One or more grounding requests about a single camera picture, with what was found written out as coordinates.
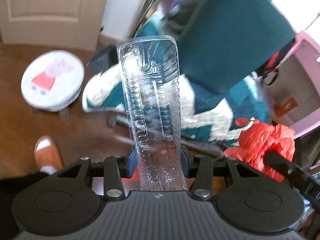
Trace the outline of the red plastic bag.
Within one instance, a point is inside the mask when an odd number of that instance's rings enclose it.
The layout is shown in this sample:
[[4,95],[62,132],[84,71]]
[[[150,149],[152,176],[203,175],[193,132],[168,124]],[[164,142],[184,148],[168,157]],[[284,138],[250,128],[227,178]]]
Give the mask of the red plastic bag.
[[247,126],[240,132],[239,145],[227,148],[224,155],[236,158],[278,182],[283,181],[284,176],[264,164],[264,155],[268,151],[276,151],[286,160],[292,161],[295,130],[283,124],[273,126],[260,120],[248,121],[245,118],[237,119],[236,124]]

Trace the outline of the clear plastic blister tray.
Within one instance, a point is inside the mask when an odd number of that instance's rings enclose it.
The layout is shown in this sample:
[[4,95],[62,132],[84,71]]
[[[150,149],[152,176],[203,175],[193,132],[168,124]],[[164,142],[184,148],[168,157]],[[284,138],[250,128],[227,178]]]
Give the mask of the clear plastic blister tray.
[[171,36],[131,38],[117,45],[117,54],[141,189],[186,190],[176,41]]

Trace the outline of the dark teal trash bin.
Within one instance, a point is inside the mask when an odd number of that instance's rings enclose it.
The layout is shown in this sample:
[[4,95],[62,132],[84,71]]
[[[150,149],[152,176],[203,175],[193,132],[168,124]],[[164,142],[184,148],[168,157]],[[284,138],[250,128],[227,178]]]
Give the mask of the dark teal trash bin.
[[295,35],[269,0],[201,0],[177,40],[180,72],[221,94]]

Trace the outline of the teal white rug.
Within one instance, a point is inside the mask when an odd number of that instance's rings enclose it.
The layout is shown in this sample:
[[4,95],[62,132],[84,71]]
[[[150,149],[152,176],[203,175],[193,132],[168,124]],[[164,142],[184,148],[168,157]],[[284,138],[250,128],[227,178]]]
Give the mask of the teal white rug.
[[[236,125],[236,120],[270,121],[266,103],[251,76],[245,77],[221,95],[215,95],[182,74],[179,89],[182,133],[196,139],[232,145],[237,142],[242,130]],[[82,95],[82,108],[86,112],[105,108],[124,110],[120,65],[115,64],[88,81]]]

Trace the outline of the pink desk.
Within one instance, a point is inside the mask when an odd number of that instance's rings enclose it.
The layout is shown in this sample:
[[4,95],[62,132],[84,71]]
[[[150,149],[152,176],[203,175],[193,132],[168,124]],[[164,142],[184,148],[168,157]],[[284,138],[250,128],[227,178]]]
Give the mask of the pink desk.
[[262,84],[271,120],[293,129],[295,139],[319,126],[319,44],[304,31],[296,41]]

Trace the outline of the white round stool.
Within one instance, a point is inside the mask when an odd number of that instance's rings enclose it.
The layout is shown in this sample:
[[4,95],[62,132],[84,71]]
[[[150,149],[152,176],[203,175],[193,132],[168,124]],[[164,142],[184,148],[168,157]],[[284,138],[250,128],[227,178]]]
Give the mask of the white round stool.
[[69,106],[78,98],[85,77],[82,61],[65,50],[37,57],[21,79],[21,93],[33,109],[57,112],[69,122]]

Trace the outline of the red black backpack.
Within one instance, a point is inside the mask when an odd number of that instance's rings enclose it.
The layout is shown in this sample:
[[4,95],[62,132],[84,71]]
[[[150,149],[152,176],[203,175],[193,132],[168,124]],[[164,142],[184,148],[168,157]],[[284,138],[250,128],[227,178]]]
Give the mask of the red black backpack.
[[[279,70],[277,70],[277,66],[296,43],[296,38],[292,39],[281,50],[273,54],[265,63],[255,70],[257,76],[262,78],[264,85],[270,86],[276,81],[276,79],[279,77]],[[267,83],[266,78],[270,73],[274,73],[274,77],[269,83]]]

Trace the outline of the wooden door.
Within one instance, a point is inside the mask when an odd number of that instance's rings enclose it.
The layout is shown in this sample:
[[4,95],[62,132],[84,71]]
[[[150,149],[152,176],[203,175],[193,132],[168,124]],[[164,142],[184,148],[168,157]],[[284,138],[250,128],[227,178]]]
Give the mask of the wooden door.
[[1,0],[4,44],[94,51],[107,0]]

